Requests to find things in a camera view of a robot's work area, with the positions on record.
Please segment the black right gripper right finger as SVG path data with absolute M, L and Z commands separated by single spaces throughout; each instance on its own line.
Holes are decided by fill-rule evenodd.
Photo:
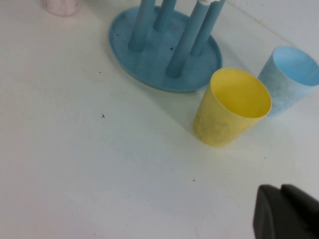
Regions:
M 287 198 L 302 221 L 305 233 L 319 238 L 319 201 L 291 184 L 281 186 L 282 194 Z

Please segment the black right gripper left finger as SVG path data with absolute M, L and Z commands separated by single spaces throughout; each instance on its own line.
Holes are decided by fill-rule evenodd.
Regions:
M 253 218 L 253 229 L 257 239 L 287 239 L 287 222 L 284 213 L 287 204 L 280 190 L 270 185 L 258 188 Z

